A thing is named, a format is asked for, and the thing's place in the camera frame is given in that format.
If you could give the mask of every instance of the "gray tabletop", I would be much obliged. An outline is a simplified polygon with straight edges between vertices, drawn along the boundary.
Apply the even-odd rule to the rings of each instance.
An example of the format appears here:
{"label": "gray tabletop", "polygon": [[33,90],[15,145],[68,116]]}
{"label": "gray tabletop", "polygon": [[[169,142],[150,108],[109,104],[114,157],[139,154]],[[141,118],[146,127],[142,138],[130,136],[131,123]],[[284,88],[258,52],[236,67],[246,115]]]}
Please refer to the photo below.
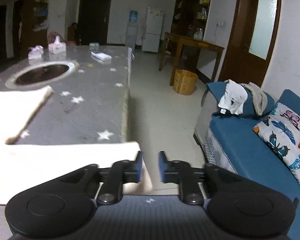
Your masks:
{"label": "gray tabletop", "polygon": [[[44,62],[74,60],[79,67],[71,75],[48,85],[54,94],[29,123],[29,136],[16,144],[86,144],[122,142],[122,112],[127,101],[128,48],[100,46],[100,52],[112,56],[110,62],[96,61],[88,46],[67,47],[66,55],[44,54]],[[29,66],[28,59],[0,73],[0,90],[9,91],[5,82],[11,75]],[[45,85],[18,90],[34,90]],[[68,91],[71,95],[61,95]],[[72,103],[73,97],[84,101]],[[108,130],[109,140],[98,133]]]}

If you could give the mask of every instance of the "ribbed gray panel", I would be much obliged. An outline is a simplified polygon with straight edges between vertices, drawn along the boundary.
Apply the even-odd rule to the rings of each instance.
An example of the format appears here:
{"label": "ribbed gray panel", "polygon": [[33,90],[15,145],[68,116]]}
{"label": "ribbed gray panel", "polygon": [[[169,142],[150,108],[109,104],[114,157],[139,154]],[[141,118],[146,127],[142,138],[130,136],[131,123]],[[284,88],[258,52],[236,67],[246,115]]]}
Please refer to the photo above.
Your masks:
{"label": "ribbed gray panel", "polygon": [[125,195],[115,205],[101,206],[91,221],[57,240],[242,240],[211,223],[203,208],[178,196]]}

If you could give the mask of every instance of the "butterfly pillow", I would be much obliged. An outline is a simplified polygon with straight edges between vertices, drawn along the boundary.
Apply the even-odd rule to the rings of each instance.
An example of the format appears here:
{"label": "butterfly pillow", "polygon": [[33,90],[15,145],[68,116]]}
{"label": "butterfly pillow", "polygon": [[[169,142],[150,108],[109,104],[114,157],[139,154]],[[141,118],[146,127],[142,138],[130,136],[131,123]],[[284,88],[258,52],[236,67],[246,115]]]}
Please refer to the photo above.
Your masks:
{"label": "butterfly pillow", "polygon": [[300,184],[300,116],[278,103],[253,131],[287,165]]}

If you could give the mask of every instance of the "pink butterfly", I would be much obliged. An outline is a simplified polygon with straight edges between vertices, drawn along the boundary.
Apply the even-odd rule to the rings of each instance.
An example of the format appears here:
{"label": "pink butterfly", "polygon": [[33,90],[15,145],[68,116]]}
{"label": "pink butterfly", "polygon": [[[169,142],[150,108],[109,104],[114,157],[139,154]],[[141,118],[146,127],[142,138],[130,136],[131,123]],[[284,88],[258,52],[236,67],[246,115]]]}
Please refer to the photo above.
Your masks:
{"label": "pink butterfly", "polygon": [[284,114],[280,114],[284,118],[288,119],[295,128],[298,128],[298,123],[300,121],[300,117],[293,114],[290,110],[287,110]]}

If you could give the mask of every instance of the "wooden table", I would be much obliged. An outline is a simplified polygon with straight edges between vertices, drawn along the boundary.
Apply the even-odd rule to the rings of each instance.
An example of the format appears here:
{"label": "wooden table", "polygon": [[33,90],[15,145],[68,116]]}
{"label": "wooden table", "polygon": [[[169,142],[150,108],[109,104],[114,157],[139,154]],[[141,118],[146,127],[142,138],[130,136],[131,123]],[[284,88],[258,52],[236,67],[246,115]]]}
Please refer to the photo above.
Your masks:
{"label": "wooden table", "polygon": [[181,35],[178,35],[178,34],[165,32],[164,41],[163,41],[163,44],[162,44],[159,71],[161,71],[162,68],[163,68],[163,59],[164,59],[165,50],[166,50],[166,47],[167,47],[167,44],[168,44],[168,40],[175,41],[175,42],[178,43],[176,55],[175,55],[174,60],[173,60],[173,69],[172,69],[171,78],[170,78],[170,85],[171,86],[173,86],[173,83],[174,83],[174,75],[175,75],[176,69],[178,68],[178,64],[179,64],[179,60],[180,60],[183,45],[187,45],[187,46],[191,46],[191,47],[204,48],[204,49],[214,51],[214,52],[217,53],[216,63],[214,65],[214,69],[213,69],[213,73],[212,73],[212,77],[211,77],[211,80],[215,79],[215,77],[217,75],[217,70],[218,70],[218,66],[219,66],[219,63],[220,63],[221,55],[222,55],[222,52],[224,50],[223,47],[217,46],[215,44],[212,44],[212,43],[209,43],[209,42],[206,42],[206,41],[197,40],[197,39],[194,39],[194,38],[191,38],[191,37],[186,37],[186,36],[181,36]]}

